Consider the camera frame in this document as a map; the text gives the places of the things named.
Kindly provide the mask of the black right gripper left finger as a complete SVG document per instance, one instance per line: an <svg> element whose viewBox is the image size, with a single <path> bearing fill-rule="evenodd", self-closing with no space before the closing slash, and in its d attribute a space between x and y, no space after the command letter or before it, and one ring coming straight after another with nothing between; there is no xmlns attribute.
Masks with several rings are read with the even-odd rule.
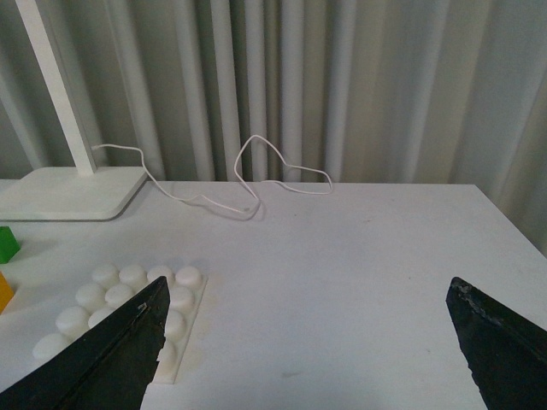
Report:
<svg viewBox="0 0 547 410"><path fill-rule="evenodd" d="M170 295L154 280L1 394L3 409L138 409L158 367Z"/></svg>

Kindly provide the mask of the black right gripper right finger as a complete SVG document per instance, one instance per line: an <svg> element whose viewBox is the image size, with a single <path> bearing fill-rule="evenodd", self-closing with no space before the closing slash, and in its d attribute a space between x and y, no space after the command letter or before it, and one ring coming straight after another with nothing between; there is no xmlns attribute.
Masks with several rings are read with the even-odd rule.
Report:
<svg viewBox="0 0 547 410"><path fill-rule="evenodd" d="M486 407L545 409L546 331L462 278L445 302Z"/></svg>

